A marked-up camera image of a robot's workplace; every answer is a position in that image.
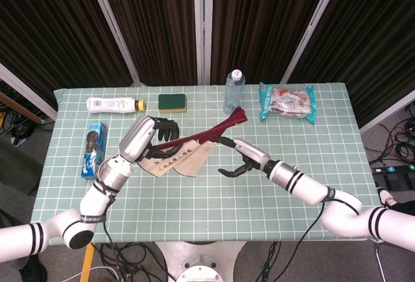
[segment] snack package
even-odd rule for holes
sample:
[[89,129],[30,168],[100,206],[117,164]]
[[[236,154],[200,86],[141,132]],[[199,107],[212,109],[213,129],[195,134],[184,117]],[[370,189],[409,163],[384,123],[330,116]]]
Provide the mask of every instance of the snack package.
[[87,180],[93,180],[97,177],[99,165],[105,159],[107,133],[108,129],[102,122],[88,124],[81,177]]
[[277,84],[259,83],[259,99],[261,102],[262,121],[270,113],[306,118],[315,123],[317,116],[314,86],[307,86],[301,91],[279,88]]

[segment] green grid mat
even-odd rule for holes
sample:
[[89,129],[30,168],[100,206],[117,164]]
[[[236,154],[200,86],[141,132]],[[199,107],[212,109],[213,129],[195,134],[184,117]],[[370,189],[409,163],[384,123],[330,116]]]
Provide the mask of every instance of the green grid mat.
[[[187,112],[159,113],[160,93],[185,93]],[[297,165],[321,183],[357,195],[366,208],[379,205],[346,86],[316,84],[315,93],[315,125],[287,117],[260,122],[258,86],[247,85],[242,107],[248,121],[224,135],[242,138],[273,159]],[[101,121],[108,127],[106,156],[112,156],[118,153],[118,144],[131,124],[142,114],[88,113],[86,99],[90,96],[143,99],[147,103],[145,114],[174,119],[181,136],[202,132],[227,118],[222,111],[224,86],[57,91],[58,119],[34,204],[33,222],[46,220],[65,209],[79,208],[91,187],[93,181],[80,177],[88,123]],[[299,240],[319,208],[289,195],[257,170],[234,179],[217,171],[235,169],[241,164],[240,154],[218,145],[197,178],[180,176],[174,169],[155,178],[135,165],[133,175],[108,210],[108,231],[116,242]],[[305,239],[347,238],[338,238],[319,222]],[[93,240],[107,241],[102,224]],[[62,240],[52,243],[60,244]]]

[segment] blue box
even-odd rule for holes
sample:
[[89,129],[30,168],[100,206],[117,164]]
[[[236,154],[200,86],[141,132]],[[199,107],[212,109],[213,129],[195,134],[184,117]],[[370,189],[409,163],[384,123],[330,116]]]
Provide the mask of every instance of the blue box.
[[97,177],[99,165],[105,160],[108,129],[102,122],[88,124],[84,162],[81,177],[93,180]]

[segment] gray carpet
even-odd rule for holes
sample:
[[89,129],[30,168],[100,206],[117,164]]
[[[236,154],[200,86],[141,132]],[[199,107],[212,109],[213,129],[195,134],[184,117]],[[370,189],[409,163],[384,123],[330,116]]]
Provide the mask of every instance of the gray carpet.
[[[408,117],[408,113],[401,110],[383,121],[385,126],[394,126],[399,120]],[[19,147],[20,150],[30,153],[40,162],[45,159],[51,133],[36,130],[27,142]],[[387,139],[387,133],[379,126],[372,128],[363,135],[367,147],[382,150]],[[375,159],[377,153],[369,152],[368,158]],[[400,162],[391,161],[388,165],[399,165]],[[30,220],[34,198],[22,196],[17,191],[0,185],[0,207],[20,218],[24,222]],[[401,201],[415,200],[415,192],[396,193]],[[271,242],[249,242],[242,249],[235,265],[235,282],[254,282],[259,274]],[[160,251],[155,244],[149,244],[160,258]],[[296,242],[283,242],[278,261],[271,271],[272,281],[287,263]],[[381,281],[379,269],[375,261],[371,241],[335,241],[335,242],[303,242],[289,269],[278,281]],[[132,259],[139,259],[141,251],[132,250],[128,255]],[[84,249],[68,250],[65,246],[50,246],[40,255],[46,266],[49,281],[59,282],[78,272],[82,268]],[[415,253],[400,248],[383,246],[381,259],[388,282],[415,281]],[[94,255],[93,266],[101,264],[97,253]],[[145,268],[163,277],[163,272],[151,257],[147,257]],[[19,274],[7,264],[0,264],[0,281],[20,281]],[[105,270],[97,270],[90,275],[90,281],[99,281],[102,277],[110,277]],[[144,276],[135,281],[146,281]]]

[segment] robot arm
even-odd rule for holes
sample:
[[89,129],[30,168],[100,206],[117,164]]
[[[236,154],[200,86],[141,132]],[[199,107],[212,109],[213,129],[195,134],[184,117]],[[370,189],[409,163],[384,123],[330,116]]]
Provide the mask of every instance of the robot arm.
[[220,169],[225,176],[235,177],[244,170],[258,169],[270,181],[310,205],[330,202],[321,217],[328,231],[345,237],[372,236],[415,252],[414,216],[383,207],[361,213],[362,203],[355,196],[323,185],[280,160],[273,161],[268,154],[241,139],[221,138],[219,142],[235,148],[245,161],[234,172]]
[[85,247],[91,242],[97,224],[104,222],[106,211],[130,177],[132,164],[146,157],[166,158],[176,153],[151,149],[156,130],[166,140],[179,136],[177,124],[166,119],[141,116],[119,144],[120,154],[105,160],[98,178],[82,199],[80,209],[68,209],[45,222],[0,229],[0,263],[40,253],[53,237],[63,238],[71,249]]

